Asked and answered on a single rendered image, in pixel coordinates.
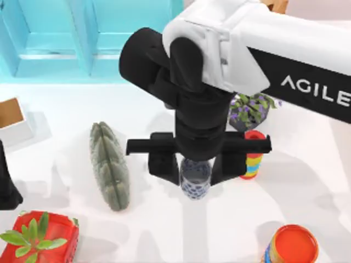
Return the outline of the clear bottle with blue pattern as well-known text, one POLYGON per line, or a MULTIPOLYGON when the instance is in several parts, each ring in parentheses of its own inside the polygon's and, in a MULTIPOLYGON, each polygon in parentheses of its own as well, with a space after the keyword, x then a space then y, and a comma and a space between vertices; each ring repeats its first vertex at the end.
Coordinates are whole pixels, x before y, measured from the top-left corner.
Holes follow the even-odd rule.
POLYGON ((180 163, 180 187, 192 200, 204 198, 211 187, 212 167, 209 161, 195 162, 183 158, 180 163))

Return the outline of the grey-green bread loaf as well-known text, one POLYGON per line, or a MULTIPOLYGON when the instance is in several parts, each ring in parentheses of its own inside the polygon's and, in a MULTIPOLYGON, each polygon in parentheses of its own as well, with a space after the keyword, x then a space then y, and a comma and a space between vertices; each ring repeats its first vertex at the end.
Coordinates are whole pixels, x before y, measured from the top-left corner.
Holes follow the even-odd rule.
POLYGON ((120 143, 105 123, 93 123, 90 130, 90 160, 104 201, 113 211, 129 206, 129 170, 120 143))

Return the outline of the white box with brown inside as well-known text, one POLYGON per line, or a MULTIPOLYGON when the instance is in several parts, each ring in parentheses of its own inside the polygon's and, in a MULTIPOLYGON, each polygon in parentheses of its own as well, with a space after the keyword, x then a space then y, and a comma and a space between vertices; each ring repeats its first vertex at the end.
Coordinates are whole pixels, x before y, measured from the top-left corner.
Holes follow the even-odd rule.
POLYGON ((30 120, 18 97, 0 101, 0 140, 11 147, 34 137, 30 120))

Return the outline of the orange-lidded can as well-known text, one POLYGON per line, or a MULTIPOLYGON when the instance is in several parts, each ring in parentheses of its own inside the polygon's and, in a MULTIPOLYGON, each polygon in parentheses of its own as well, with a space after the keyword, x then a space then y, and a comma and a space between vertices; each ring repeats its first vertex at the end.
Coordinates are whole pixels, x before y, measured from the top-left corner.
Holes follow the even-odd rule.
POLYGON ((312 233, 300 225, 284 225, 272 236, 260 263, 316 263, 319 246, 312 233))

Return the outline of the stack of coloured rings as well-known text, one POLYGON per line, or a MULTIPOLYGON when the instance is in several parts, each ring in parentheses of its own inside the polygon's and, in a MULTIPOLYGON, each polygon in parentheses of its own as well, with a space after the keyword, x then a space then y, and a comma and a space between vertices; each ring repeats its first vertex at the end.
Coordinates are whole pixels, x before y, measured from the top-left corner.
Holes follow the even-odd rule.
MULTIPOLYGON (((245 132, 245 139, 259 140, 265 138, 266 136, 257 130, 249 130, 245 132)), ((262 153, 248 153, 246 158, 246 173, 244 175, 240 175, 240 178, 245 180, 253 179, 258 174, 262 156, 262 153)))

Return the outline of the grey pot with purple flowers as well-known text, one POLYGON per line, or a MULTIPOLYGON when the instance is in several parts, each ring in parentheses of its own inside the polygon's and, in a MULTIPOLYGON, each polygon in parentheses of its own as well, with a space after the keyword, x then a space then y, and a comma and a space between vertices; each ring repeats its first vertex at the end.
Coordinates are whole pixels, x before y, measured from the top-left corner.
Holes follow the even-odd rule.
POLYGON ((229 106, 228 123, 235 130, 246 132, 259 126, 270 109, 282 106, 282 100, 258 93, 252 96, 236 94, 229 106))

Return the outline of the red pot with green plant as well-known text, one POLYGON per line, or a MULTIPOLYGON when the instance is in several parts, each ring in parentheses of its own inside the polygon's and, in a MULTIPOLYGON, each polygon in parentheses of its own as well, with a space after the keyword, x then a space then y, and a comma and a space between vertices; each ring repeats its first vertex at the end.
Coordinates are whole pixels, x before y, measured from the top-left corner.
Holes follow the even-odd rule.
POLYGON ((47 211, 24 211, 11 230, 0 233, 6 243, 0 263, 73 263, 79 223, 47 211))

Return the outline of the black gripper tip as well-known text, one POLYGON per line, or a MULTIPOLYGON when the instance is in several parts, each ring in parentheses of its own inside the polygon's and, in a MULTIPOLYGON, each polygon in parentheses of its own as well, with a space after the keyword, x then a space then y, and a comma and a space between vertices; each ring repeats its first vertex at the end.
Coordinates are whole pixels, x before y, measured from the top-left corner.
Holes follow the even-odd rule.
POLYGON ((22 203, 23 197, 9 174, 3 143, 0 139, 0 210, 14 210, 22 203))

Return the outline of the wooden furniture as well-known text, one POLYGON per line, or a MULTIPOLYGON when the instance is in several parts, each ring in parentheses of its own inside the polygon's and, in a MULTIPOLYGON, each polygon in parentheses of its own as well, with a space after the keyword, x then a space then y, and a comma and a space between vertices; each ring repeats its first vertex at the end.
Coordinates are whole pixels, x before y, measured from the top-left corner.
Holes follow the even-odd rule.
POLYGON ((289 0, 260 0, 271 12, 285 14, 289 0))

